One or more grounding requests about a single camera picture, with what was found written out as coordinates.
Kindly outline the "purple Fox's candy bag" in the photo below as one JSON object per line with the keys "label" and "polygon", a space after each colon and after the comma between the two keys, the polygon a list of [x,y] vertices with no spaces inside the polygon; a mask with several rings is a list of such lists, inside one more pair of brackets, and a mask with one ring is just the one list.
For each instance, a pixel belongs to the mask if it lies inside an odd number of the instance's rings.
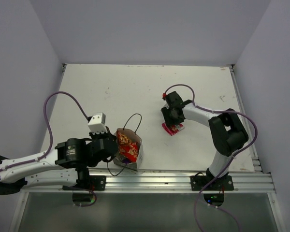
{"label": "purple Fox's candy bag", "polygon": [[120,165],[124,165],[124,166],[131,163],[131,161],[128,158],[124,157],[124,156],[117,157],[117,160],[118,160]]}

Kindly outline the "pink candy packet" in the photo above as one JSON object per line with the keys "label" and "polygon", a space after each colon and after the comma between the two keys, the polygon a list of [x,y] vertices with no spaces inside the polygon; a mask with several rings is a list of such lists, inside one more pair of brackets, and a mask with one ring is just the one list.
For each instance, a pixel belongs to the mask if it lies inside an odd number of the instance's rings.
{"label": "pink candy packet", "polygon": [[162,128],[170,135],[173,136],[177,133],[179,133],[180,131],[182,131],[185,126],[183,124],[177,124],[177,125],[171,125],[171,126],[167,126],[166,123],[162,123]]}

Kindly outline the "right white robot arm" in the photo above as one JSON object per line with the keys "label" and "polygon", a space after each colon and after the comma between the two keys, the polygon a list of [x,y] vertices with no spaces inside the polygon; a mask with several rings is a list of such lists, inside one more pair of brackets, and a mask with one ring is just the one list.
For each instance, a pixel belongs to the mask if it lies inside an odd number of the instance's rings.
{"label": "right white robot arm", "polygon": [[206,170],[205,183],[210,189],[218,189],[223,184],[222,177],[228,174],[227,163],[231,156],[248,141],[247,131],[238,115],[233,109],[218,112],[196,106],[192,100],[182,100],[175,91],[163,93],[162,99],[166,101],[161,108],[164,118],[162,126],[170,135],[179,132],[185,120],[200,123],[210,129],[216,153]]}

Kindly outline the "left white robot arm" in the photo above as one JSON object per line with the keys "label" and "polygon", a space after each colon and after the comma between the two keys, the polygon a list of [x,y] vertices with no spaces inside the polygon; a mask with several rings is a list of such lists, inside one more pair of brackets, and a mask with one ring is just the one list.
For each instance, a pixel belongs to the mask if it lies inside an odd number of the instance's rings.
{"label": "left white robot arm", "polygon": [[110,162],[118,152],[110,131],[90,133],[88,138],[70,138],[55,148],[20,159],[0,156],[0,195],[10,195],[37,186],[93,190],[89,168]]}

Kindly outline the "brown paper bag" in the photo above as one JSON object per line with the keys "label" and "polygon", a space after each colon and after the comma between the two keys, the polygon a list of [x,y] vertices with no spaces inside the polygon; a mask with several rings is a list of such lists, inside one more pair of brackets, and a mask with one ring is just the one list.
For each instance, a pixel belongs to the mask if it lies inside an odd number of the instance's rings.
{"label": "brown paper bag", "polygon": [[[128,122],[134,117],[139,116],[140,120],[136,129],[131,130],[127,128]],[[112,173],[109,164],[107,170],[111,176],[118,176],[124,170],[132,170],[138,172],[143,162],[143,142],[142,138],[137,134],[137,131],[142,123],[142,115],[135,113],[131,115],[122,128],[117,128],[115,132],[116,142],[118,145],[118,152],[115,154],[113,164],[122,167],[118,173]]]}

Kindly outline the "red orange snack packet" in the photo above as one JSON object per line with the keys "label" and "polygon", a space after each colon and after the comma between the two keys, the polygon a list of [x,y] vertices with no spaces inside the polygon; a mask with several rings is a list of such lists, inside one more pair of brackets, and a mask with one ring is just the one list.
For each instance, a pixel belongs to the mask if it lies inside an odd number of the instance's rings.
{"label": "red orange snack packet", "polygon": [[120,132],[117,132],[117,140],[119,153],[128,158],[131,162],[136,162],[139,155],[137,142],[133,142],[129,137]]}

